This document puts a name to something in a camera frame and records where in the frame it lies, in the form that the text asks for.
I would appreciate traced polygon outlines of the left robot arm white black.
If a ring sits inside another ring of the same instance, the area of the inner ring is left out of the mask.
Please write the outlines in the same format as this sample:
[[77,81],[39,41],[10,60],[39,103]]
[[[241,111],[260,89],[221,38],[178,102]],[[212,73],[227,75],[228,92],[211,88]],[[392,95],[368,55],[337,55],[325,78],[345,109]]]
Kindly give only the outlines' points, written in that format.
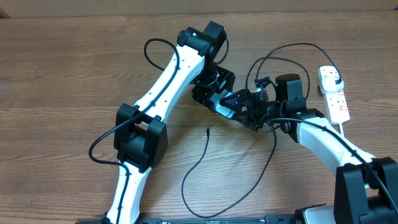
[[192,27],[180,31],[169,64],[150,90],[132,106],[122,104],[116,113],[114,148],[121,163],[113,204],[101,223],[135,223],[152,169],[167,148],[166,123],[190,84],[193,98],[214,113],[232,119],[235,112],[220,100],[232,94],[235,76],[214,61],[226,43],[224,27],[211,21],[200,32]]

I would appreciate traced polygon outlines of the Samsung Galaxy smartphone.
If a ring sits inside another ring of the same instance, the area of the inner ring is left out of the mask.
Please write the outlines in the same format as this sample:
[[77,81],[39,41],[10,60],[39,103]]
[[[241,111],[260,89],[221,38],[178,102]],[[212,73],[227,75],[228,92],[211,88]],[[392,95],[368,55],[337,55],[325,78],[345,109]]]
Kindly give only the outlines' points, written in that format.
[[227,119],[232,119],[236,112],[220,104],[220,100],[222,98],[232,94],[233,93],[228,90],[223,90],[221,93],[214,93],[210,98],[210,110],[214,113],[224,116]]

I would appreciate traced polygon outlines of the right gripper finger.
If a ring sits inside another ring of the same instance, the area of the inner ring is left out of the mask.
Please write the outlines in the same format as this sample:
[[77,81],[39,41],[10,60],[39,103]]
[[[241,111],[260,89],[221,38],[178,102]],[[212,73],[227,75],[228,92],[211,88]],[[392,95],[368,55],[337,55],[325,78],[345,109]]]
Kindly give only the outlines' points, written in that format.
[[220,105],[237,113],[241,113],[251,95],[252,93],[248,89],[242,89],[232,95],[220,99]]
[[257,121],[250,114],[241,114],[241,115],[235,114],[232,120],[241,123],[245,128],[258,129]]

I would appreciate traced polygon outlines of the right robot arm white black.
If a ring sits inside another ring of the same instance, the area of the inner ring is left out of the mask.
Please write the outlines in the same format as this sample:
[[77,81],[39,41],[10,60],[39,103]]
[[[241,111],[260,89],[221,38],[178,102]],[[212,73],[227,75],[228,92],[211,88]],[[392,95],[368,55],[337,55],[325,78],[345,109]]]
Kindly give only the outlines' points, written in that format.
[[335,131],[320,111],[307,108],[299,75],[256,80],[255,92],[231,93],[232,84],[221,82],[227,94],[220,105],[232,111],[233,120],[255,131],[278,123],[335,176],[333,204],[300,208],[294,223],[397,223],[397,162],[361,150]]

